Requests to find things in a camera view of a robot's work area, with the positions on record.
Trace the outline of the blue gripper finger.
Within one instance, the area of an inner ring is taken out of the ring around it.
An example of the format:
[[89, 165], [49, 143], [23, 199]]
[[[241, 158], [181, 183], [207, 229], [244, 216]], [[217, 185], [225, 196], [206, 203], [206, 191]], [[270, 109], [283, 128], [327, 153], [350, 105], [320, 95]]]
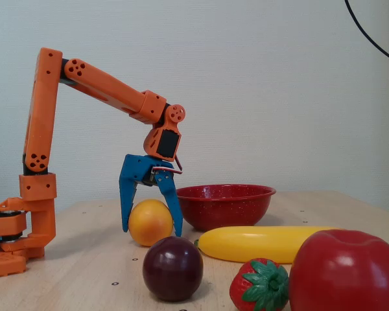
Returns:
[[173, 175], [171, 172], [166, 170], [157, 170], [154, 177], [171, 213], [175, 235], [181, 236], [183, 216], [180, 209]]
[[122, 229], [128, 231], [128, 221], [133, 208], [134, 198], [136, 195], [137, 183], [133, 179], [120, 178], [119, 192], [121, 201], [121, 220]]

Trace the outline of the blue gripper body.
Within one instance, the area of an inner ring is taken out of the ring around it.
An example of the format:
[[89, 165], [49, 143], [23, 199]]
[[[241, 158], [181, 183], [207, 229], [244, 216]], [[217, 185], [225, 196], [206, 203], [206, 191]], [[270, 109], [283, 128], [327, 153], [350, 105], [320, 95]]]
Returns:
[[124, 186], [126, 183], [137, 183], [146, 186], [157, 185], [154, 176], [159, 176], [160, 172], [165, 172], [170, 176], [174, 173], [165, 168], [173, 169], [171, 163], [150, 157], [148, 155], [126, 155], [119, 176], [119, 184]]

